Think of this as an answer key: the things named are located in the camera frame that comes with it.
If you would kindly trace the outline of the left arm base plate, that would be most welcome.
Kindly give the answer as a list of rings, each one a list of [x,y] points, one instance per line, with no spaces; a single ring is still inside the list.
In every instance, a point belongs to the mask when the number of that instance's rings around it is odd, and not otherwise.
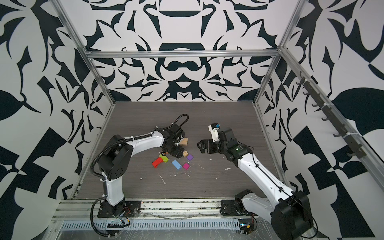
[[[141,201],[125,201],[125,203],[120,202],[116,206],[112,206],[106,200],[104,200],[101,202],[97,217],[113,218],[120,216],[122,218],[130,218],[140,213],[141,204]]]

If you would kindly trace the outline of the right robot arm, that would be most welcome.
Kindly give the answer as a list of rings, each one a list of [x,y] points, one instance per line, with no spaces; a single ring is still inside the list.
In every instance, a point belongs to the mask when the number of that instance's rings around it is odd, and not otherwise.
[[[254,149],[237,140],[231,128],[219,123],[209,125],[210,140],[201,140],[201,153],[222,154],[244,172],[263,191],[266,199],[243,191],[237,195],[240,206],[269,222],[281,240],[295,240],[314,227],[309,198],[304,192],[294,192],[275,177],[256,157]]]

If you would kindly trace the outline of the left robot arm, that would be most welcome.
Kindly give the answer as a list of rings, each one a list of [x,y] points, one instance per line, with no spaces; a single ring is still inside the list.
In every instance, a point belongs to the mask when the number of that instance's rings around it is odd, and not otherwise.
[[[89,171],[100,178],[104,188],[104,198],[112,206],[125,201],[123,193],[123,175],[128,169],[131,157],[154,148],[161,148],[161,155],[170,155],[177,159],[183,157],[185,149],[180,142],[185,137],[182,126],[189,115],[182,114],[165,128],[154,128],[150,133],[123,138],[113,136],[103,150],[92,160]]]

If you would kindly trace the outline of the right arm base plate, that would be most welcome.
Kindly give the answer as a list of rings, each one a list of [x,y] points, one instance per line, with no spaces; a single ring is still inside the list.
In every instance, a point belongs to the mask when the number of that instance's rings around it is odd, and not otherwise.
[[[241,217],[259,215],[263,210],[265,208],[260,203],[249,199],[222,200],[220,214],[224,217]]]

